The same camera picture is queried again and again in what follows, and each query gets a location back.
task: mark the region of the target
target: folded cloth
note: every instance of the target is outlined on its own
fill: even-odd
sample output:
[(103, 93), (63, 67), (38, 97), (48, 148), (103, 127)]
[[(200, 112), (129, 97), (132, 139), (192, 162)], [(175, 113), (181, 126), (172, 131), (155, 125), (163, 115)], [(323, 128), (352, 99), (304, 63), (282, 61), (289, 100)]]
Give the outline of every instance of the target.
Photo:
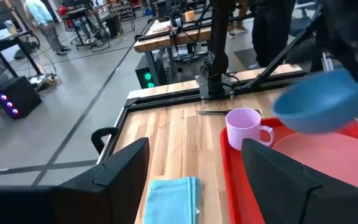
[(195, 224), (200, 179), (155, 180), (150, 183), (144, 224)]

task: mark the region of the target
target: red tray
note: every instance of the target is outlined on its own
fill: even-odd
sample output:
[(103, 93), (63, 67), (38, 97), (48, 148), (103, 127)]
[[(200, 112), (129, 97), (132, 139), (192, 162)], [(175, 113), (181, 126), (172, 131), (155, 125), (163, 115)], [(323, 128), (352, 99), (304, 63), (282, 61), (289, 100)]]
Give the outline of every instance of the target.
[[(295, 133), (285, 127), (277, 118), (262, 120), (262, 125), (274, 130), (274, 145), (282, 138)], [(352, 138), (358, 139), (358, 122), (353, 122), (337, 131)], [(269, 135), (262, 132), (262, 140), (268, 141)], [(232, 224), (260, 224), (265, 223), (258, 204), (248, 183), (247, 175), (242, 164), (241, 152), (233, 149), (227, 140), (227, 131), (221, 132), (221, 149), (223, 155), (224, 177), (226, 181), (227, 200), (229, 202)]]

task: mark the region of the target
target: pink plate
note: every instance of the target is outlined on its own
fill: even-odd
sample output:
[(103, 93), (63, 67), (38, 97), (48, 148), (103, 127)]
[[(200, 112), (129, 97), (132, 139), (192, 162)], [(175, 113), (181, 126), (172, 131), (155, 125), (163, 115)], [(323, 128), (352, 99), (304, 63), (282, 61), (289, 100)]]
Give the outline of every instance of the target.
[(324, 174), (358, 187), (358, 139), (338, 133), (289, 135), (273, 148)]

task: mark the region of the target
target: gray floor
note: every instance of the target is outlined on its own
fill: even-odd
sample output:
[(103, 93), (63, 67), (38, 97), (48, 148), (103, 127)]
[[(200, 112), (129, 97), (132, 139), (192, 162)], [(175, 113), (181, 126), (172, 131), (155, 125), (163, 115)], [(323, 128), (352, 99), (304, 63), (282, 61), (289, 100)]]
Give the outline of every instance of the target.
[[(140, 89), (134, 68), (142, 54), (131, 45), (147, 19), (135, 22), (135, 32), (130, 32), (131, 26), (125, 22), (125, 39), (112, 41), (110, 48), (99, 53), (73, 48), (66, 57), (57, 57), (40, 36), (51, 62), (41, 51), (33, 58), (47, 72), (53, 72), (54, 66), (63, 84), (43, 97), (44, 102), (27, 118), (13, 121), (0, 116), (0, 185), (57, 185), (96, 162), (98, 153), (90, 141), (91, 133), (112, 126), (128, 93)], [(239, 70), (232, 52), (252, 48), (252, 20), (244, 25), (249, 33), (227, 39), (232, 72)], [(75, 34), (63, 27), (59, 33), (63, 44), (70, 46)], [(35, 74), (25, 59), (11, 64), (19, 75)]]

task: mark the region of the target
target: person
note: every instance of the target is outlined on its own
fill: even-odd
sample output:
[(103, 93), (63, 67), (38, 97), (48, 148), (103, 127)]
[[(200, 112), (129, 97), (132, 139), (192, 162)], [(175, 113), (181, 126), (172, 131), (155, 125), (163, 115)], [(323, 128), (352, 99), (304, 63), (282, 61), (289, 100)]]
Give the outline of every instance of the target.
[[(247, 15), (247, 11), (248, 11), (248, 2), (247, 0), (239, 0), (239, 17), (242, 16), (246, 16)], [(233, 22), (230, 22), (229, 25), (227, 26), (227, 31), (229, 32), (229, 37), (230, 38), (236, 38), (236, 34), (235, 34), (235, 30), (241, 30), (243, 32), (248, 32), (248, 29), (246, 29), (242, 23), (242, 21), (237, 21), (236, 24), (234, 24)]]
[[(62, 2), (62, 4), (60, 5), (60, 8), (59, 8), (60, 16), (64, 16), (68, 11), (71, 11), (71, 10), (74, 10), (74, 7), (66, 7), (64, 2)], [(84, 40), (84, 42), (92, 41), (91, 34), (85, 26), (86, 23), (87, 23), (87, 21), (84, 17), (82, 17), (81, 19), (74, 20), (74, 26), (76, 28), (80, 29), (86, 36), (86, 40)], [(89, 21), (89, 28), (91, 28), (92, 32), (97, 30), (96, 26), (91, 21)]]
[(67, 51), (71, 50), (60, 43), (52, 16), (41, 0), (23, 0), (23, 8), (28, 20), (35, 21), (41, 33), (47, 39), (50, 48), (57, 55), (64, 56)]
[(256, 0), (252, 43), (257, 63), (251, 70), (267, 67), (287, 46), (295, 0)]

